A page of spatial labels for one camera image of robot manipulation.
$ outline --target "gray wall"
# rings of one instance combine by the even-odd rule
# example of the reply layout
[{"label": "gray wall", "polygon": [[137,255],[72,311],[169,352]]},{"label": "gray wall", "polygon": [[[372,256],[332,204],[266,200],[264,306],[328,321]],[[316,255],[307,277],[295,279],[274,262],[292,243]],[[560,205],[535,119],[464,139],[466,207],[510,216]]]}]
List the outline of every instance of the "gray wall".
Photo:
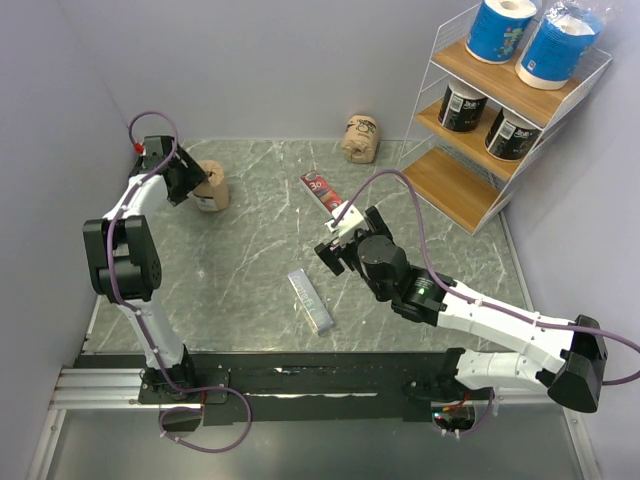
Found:
[{"label": "gray wall", "polygon": [[404,138],[437,27],[477,0],[60,0],[126,118],[183,137]]},{"label": "gray wall", "polygon": [[[585,313],[640,342],[640,6],[627,2],[605,32],[614,62],[507,210],[534,305],[549,315]],[[607,377],[640,367],[631,350],[607,342]],[[588,417],[605,478],[638,478],[634,414],[640,383],[606,387]]]},{"label": "gray wall", "polygon": [[24,478],[95,296],[82,223],[117,199],[124,122],[48,0],[0,4],[0,477]]}]

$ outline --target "shelf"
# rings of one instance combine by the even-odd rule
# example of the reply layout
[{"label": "shelf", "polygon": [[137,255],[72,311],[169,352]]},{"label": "shelf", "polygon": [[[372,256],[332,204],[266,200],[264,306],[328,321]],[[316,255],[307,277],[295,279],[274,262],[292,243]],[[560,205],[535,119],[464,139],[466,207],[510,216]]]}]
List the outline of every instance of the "shelf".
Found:
[{"label": "shelf", "polygon": [[439,148],[404,170],[416,191],[469,233],[473,233],[500,192]]},{"label": "shelf", "polygon": [[496,119],[498,112],[492,108],[485,107],[478,128],[467,133],[452,132],[444,128],[438,121],[442,99],[427,107],[416,115],[416,120],[431,130],[439,137],[444,138],[462,153],[470,157],[476,163],[482,165],[491,173],[504,181],[509,181],[517,170],[520,162],[505,162],[498,160],[487,152],[484,140],[489,133],[489,129]]},{"label": "shelf", "polygon": [[538,90],[530,87],[515,72],[520,52],[507,63],[492,65],[473,58],[459,40],[433,56],[433,62],[464,80],[499,103],[517,111],[538,127],[545,127],[562,100],[580,82],[569,80],[560,90]]}]

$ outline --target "red and white package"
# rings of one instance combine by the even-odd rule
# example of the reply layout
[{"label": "red and white package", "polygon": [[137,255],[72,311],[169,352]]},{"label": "red and white package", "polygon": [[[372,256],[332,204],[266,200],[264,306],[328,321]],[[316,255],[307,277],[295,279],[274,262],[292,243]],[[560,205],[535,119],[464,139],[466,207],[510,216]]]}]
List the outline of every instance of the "red and white package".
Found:
[{"label": "red and white package", "polygon": [[342,199],[316,170],[300,175],[300,183],[314,201],[329,213],[342,204]]}]

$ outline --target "marble surface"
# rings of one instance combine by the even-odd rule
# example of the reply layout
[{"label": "marble surface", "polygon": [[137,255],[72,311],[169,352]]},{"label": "marble surface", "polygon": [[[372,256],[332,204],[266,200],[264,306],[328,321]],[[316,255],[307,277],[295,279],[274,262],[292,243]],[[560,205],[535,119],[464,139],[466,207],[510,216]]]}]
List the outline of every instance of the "marble surface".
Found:
[{"label": "marble surface", "polygon": [[[346,162],[333,141],[185,142],[196,160],[215,159],[227,174],[231,204],[202,213],[193,201],[161,207],[151,231],[163,267],[160,295],[178,335],[194,351],[500,350],[461,332],[414,324],[378,303],[357,273],[335,277],[313,248],[330,235],[327,215],[301,189],[301,174],[318,169],[346,200],[377,169],[404,167],[401,142],[383,142],[376,163]],[[423,145],[407,163],[417,158]],[[380,178],[356,205],[377,205],[409,260],[421,265],[418,229],[406,189]],[[471,237],[422,202],[436,268],[484,294],[524,306],[498,218]],[[287,273],[303,268],[336,327],[319,337],[296,305]],[[102,300],[88,342],[94,352],[139,351],[126,318]]]}]

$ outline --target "brown paper bag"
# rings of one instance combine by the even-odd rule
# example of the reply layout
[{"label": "brown paper bag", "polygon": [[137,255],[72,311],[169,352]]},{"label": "brown paper bag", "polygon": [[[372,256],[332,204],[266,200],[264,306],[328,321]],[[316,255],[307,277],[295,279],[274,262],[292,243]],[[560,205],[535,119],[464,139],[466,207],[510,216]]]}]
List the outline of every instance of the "brown paper bag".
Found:
[{"label": "brown paper bag", "polygon": [[217,212],[229,205],[229,187],[224,170],[215,160],[201,160],[198,165],[209,178],[193,190],[198,208],[203,212]]},{"label": "brown paper bag", "polygon": [[347,124],[342,153],[350,162],[371,163],[379,140],[380,130],[376,121],[365,115],[354,115]]}]

